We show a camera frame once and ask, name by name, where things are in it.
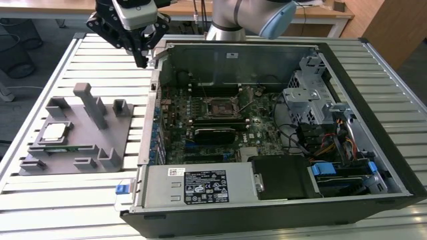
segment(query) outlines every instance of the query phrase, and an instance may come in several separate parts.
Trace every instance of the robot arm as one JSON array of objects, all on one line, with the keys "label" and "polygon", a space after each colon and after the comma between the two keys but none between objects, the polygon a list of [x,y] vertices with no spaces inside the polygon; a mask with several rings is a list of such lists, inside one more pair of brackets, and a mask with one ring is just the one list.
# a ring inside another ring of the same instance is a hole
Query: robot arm
[{"label": "robot arm", "polygon": [[[96,0],[96,12],[85,25],[117,49],[124,47],[132,53],[140,68],[146,68],[148,51],[169,29],[170,17],[158,13],[157,8],[173,2],[176,0]],[[150,34],[144,33],[146,26],[153,26]]]},{"label": "robot arm", "polygon": [[208,40],[242,41],[244,30],[276,39],[296,12],[292,0],[214,0]]},{"label": "robot arm", "polygon": [[[117,49],[132,53],[136,66],[146,68],[148,51],[169,29],[170,17],[157,12],[177,0],[96,0],[85,25]],[[214,0],[208,40],[244,40],[244,29],[274,39],[285,31],[296,11],[292,0]],[[153,32],[145,34],[146,26]]]}]

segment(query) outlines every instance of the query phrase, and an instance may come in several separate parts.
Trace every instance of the motherboard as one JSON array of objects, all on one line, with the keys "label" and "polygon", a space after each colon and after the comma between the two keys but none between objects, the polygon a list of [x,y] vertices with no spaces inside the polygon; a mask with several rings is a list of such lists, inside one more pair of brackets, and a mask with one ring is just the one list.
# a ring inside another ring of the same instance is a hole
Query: motherboard
[{"label": "motherboard", "polygon": [[162,88],[165,164],[246,162],[281,155],[272,121],[278,93],[260,85],[228,88]]}]

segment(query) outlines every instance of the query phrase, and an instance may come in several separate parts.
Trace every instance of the black wastebasket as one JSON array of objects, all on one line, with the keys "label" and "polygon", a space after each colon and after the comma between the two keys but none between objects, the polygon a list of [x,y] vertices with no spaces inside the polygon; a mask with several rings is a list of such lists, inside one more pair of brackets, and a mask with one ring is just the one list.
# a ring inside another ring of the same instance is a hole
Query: black wastebasket
[{"label": "black wastebasket", "polygon": [[13,34],[0,34],[0,69],[13,79],[26,77],[36,70],[20,37]]},{"label": "black wastebasket", "polygon": [[30,19],[0,18],[0,25],[2,25],[9,34],[18,36],[20,44],[26,50],[36,49],[42,45],[42,40]]}]

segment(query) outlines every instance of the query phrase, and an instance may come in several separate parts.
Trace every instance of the sticker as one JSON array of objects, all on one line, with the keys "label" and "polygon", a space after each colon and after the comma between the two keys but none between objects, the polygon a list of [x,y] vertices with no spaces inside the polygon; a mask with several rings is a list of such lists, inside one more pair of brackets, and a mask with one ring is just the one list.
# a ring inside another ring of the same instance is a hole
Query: sticker
[{"label": "sticker", "polygon": [[184,173],[184,203],[186,205],[228,203],[228,194],[225,170]]},{"label": "sticker", "polygon": [[166,169],[166,176],[184,176],[185,168],[168,168]]},{"label": "sticker", "polygon": [[237,59],[237,58],[238,58],[238,53],[236,53],[236,52],[228,52],[228,53],[226,53],[226,58],[228,58],[228,59]]}]

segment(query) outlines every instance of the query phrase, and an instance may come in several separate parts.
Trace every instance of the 3d printed holder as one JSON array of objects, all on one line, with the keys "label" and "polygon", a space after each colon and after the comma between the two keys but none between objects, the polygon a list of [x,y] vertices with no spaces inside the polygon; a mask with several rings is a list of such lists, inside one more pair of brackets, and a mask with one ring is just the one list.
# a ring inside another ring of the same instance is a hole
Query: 3d printed holder
[{"label": "3d printed holder", "polygon": [[102,104],[90,94],[90,85],[77,83],[73,94],[82,105],[68,105],[52,97],[49,113],[29,155],[20,164],[20,175],[117,172],[122,166],[133,105],[124,99]]}]

